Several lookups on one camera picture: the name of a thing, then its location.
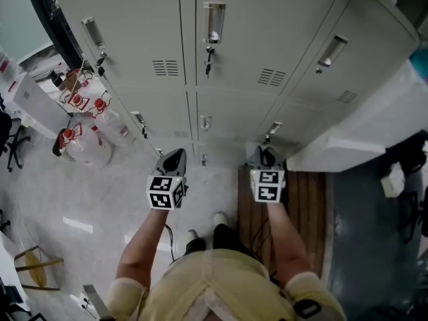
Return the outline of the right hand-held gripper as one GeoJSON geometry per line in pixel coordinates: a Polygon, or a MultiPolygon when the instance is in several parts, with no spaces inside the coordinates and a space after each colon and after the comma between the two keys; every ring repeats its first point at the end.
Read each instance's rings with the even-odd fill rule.
{"type": "Polygon", "coordinates": [[[259,145],[247,165],[255,202],[279,203],[286,186],[285,168],[279,154],[270,146],[259,145]]]}

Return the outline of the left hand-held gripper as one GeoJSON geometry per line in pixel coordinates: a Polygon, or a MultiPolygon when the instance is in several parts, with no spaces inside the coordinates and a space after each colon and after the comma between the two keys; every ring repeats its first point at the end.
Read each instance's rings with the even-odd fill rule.
{"type": "Polygon", "coordinates": [[[148,176],[146,195],[151,209],[180,209],[187,193],[187,152],[176,149],[162,156],[148,176]]]}

